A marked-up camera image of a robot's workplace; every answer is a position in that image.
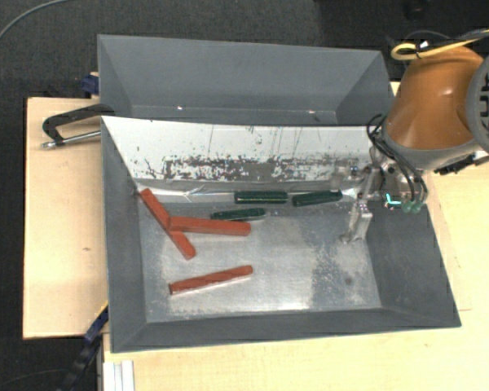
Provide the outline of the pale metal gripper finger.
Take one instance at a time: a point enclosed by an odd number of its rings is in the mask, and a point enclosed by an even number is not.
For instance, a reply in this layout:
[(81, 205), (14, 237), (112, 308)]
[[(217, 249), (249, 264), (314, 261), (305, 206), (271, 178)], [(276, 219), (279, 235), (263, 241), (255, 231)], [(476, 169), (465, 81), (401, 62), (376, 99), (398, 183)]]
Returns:
[(352, 230), (352, 240), (365, 240), (372, 217), (371, 212), (362, 212), (359, 214)]
[(355, 202), (352, 205), (350, 211), (350, 220), (348, 222), (348, 227), (340, 237), (342, 243), (350, 243), (361, 238), (361, 234), (359, 233), (361, 217), (361, 206), (358, 202)]

